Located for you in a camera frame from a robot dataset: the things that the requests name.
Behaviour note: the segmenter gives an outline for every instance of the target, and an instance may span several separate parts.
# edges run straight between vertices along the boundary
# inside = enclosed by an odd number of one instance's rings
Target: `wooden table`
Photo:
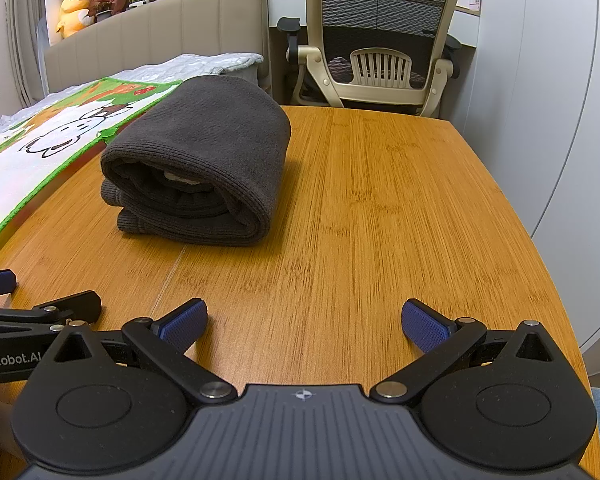
[[[589,385],[554,285],[497,184],[451,124],[380,112],[286,107],[292,126],[272,231],[253,248],[123,235],[100,199],[98,158],[0,250],[14,306],[85,289],[101,329],[160,317],[199,296],[211,323],[192,358],[245,383],[361,383],[418,356],[407,298],[490,328],[540,320]],[[13,399],[19,384],[1,385]],[[600,443],[582,465],[600,478]],[[1,478],[22,465],[3,458]]]

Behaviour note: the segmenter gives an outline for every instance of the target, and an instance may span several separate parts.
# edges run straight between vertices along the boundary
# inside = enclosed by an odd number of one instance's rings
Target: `beige upholstered headboard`
[[[50,92],[163,63],[180,54],[264,56],[258,83],[270,85],[267,0],[157,0],[96,23],[45,52]]]

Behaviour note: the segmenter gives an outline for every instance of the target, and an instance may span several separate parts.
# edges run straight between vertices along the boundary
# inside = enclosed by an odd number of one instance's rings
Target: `cartoon towel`
[[[290,137],[280,106],[233,76],[182,83],[102,154],[101,196],[118,228],[193,244],[246,246],[271,226]]]

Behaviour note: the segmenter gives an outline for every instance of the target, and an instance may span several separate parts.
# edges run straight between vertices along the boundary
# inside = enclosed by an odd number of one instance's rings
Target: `stuffed animal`
[[[89,0],[63,0],[58,16],[56,32],[68,38],[79,30],[93,25],[93,16],[89,16]]]

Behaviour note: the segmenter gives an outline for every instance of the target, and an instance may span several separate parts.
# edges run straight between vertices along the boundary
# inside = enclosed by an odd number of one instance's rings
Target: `dark gray cloth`
[[[286,114],[256,85],[189,79],[106,147],[101,196],[124,208],[118,228],[127,233],[254,244],[271,226],[290,132]]]

